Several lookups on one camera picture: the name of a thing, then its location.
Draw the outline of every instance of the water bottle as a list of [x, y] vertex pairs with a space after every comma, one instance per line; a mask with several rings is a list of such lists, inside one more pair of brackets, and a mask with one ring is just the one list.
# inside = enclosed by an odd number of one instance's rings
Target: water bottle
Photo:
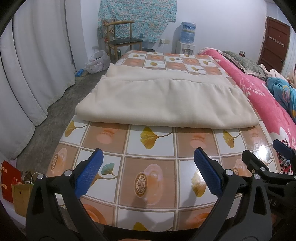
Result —
[[196, 29], [195, 23], [183, 22], [180, 42], [185, 44], [192, 44], [195, 38], [195, 29]]

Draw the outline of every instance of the brown paper bag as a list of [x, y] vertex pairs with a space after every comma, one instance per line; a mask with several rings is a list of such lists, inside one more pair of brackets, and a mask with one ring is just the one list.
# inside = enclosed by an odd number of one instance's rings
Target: brown paper bag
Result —
[[20, 184], [11, 185], [12, 187], [12, 199], [15, 207], [15, 212], [23, 217], [27, 215], [27, 208], [29, 204], [30, 195], [33, 189], [33, 185]]

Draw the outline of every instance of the wooden door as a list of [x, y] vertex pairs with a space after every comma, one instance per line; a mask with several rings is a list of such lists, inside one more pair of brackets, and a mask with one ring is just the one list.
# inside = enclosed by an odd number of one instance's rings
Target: wooden door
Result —
[[258, 65], [264, 64], [267, 71], [281, 72], [290, 40], [290, 26], [273, 18], [267, 18], [266, 34]]

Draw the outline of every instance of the chair backrest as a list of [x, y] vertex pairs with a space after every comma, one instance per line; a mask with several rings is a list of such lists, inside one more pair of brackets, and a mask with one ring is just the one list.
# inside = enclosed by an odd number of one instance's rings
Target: chair backrest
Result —
[[110, 41], [110, 36], [109, 36], [109, 26], [114, 25], [114, 39], [116, 39], [115, 35], [115, 25], [121, 25], [121, 24], [130, 24], [130, 38], [132, 37], [132, 24], [135, 23], [134, 21], [113, 21], [111, 23], [105, 24], [105, 27], [107, 27], [107, 37], [108, 37], [108, 42]]

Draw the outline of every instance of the blue clothing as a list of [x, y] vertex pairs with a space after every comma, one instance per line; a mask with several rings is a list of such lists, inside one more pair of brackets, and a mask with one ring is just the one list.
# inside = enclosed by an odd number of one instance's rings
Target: blue clothing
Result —
[[268, 78], [267, 88], [276, 101], [290, 114], [296, 123], [296, 89], [280, 78]]

